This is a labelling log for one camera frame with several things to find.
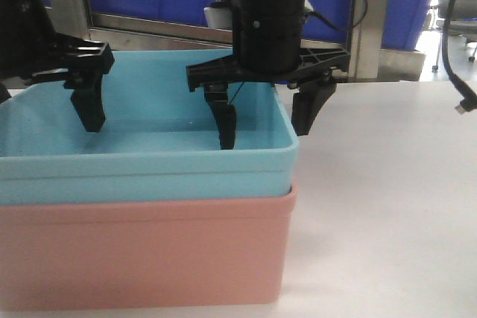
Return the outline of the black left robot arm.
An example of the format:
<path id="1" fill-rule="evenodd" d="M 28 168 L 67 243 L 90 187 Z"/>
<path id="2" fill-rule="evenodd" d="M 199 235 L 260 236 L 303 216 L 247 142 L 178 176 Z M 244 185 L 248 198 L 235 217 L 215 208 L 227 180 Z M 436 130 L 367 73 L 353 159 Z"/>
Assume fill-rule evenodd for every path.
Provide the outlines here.
<path id="1" fill-rule="evenodd" d="M 106 120 L 101 83 L 114 61 L 107 43 L 56 31 L 42 0 L 1 0 L 1 80 L 60 81 L 88 132 Z"/>

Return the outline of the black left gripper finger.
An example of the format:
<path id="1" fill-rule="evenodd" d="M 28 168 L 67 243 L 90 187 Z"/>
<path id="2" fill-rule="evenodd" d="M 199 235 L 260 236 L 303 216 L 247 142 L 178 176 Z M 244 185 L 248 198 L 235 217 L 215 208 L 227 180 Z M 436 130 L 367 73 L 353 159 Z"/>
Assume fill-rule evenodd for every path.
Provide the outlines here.
<path id="1" fill-rule="evenodd" d="M 99 71 L 86 71 L 73 74 L 65 83 L 65 89 L 72 89 L 70 97 L 73 107 L 87 132 L 98 133 L 104 125 L 101 84 L 103 74 Z"/>

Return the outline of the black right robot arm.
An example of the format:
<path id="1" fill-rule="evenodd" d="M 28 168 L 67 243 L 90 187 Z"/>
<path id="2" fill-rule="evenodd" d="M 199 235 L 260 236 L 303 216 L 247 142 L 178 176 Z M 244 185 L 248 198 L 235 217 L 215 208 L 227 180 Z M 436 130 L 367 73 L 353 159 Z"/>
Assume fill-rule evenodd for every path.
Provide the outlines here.
<path id="1" fill-rule="evenodd" d="M 221 149 L 233 149 L 236 140 L 236 108 L 228 97 L 231 83 L 287 83 L 296 89 L 291 123 L 297 135 L 308 135 L 321 108 L 335 93 L 333 69 L 349 68 L 349 52 L 302 47 L 308 14 L 305 0 L 240 0 L 231 10 L 232 54 L 186 69 L 189 90 L 203 88 Z"/>

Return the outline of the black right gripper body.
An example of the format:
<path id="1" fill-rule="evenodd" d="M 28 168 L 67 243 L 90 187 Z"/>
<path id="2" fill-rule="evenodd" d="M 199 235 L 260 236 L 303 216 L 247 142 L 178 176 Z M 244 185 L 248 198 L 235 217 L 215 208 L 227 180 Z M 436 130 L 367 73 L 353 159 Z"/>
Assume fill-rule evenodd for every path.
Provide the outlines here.
<path id="1" fill-rule="evenodd" d="M 271 63 L 246 64 L 231 54 L 186 67 L 189 90 L 217 83 L 296 83 L 327 76 L 333 69 L 348 71 L 350 53 L 342 48 L 301 48 L 289 66 L 277 60 Z"/>

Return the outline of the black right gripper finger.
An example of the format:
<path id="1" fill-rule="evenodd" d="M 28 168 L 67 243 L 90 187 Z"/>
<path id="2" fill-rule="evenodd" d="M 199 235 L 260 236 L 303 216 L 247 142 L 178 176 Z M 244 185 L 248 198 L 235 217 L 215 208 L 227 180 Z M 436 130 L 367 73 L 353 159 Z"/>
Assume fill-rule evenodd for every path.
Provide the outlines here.
<path id="1" fill-rule="evenodd" d="M 205 85 L 204 99 L 212 111 L 222 150 L 232 150 L 236 142 L 236 108 L 229 103 L 228 85 Z"/>
<path id="2" fill-rule="evenodd" d="M 335 93 L 337 83 L 330 73 L 298 85 L 293 95 L 291 123 L 298 136 L 307 136 L 318 113 Z"/>

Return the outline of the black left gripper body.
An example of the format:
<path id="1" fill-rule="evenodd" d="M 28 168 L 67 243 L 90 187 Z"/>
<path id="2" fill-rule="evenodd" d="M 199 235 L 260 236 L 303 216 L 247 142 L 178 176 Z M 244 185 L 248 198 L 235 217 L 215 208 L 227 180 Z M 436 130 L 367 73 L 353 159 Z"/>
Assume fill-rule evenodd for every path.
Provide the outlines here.
<path id="1" fill-rule="evenodd" d="M 48 73 L 66 69 L 66 79 L 81 76 L 91 86 L 110 72 L 114 56 L 103 42 L 56 32 L 40 0 L 1 0 L 1 81 L 12 77 L 38 82 L 56 79 Z"/>

